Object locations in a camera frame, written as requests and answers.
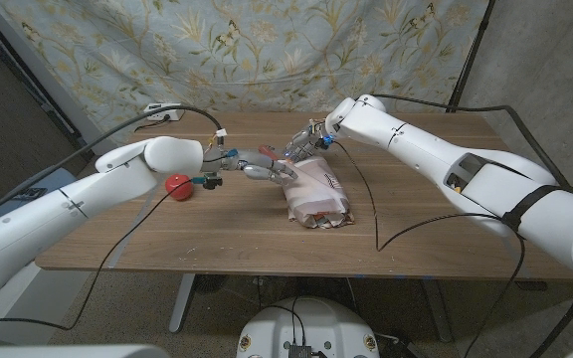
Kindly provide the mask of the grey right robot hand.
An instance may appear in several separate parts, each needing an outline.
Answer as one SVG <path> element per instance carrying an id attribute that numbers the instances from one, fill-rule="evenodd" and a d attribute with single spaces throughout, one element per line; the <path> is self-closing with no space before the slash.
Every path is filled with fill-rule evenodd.
<path id="1" fill-rule="evenodd" d="M 311 119 L 309 123 L 296 133 L 286 145 L 283 155 L 292 163 L 297 163 L 316 154 L 317 150 L 325 150 L 333 142 L 327 133 L 323 120 Z"/>

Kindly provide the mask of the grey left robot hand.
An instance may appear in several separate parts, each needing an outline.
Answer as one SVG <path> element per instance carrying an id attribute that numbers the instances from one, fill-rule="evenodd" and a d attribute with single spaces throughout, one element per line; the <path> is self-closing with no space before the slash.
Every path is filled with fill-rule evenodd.
<path id="1" fill-rule="evenodd" d="M 287 165 L 258 151 L 216 149 L 203 155 L 203 173 L 219 173 L 222 170 L 242 171 L 252 180 L 268 180 L 277 184 L 283 184 L 285 179 L 298 178 Z"/>

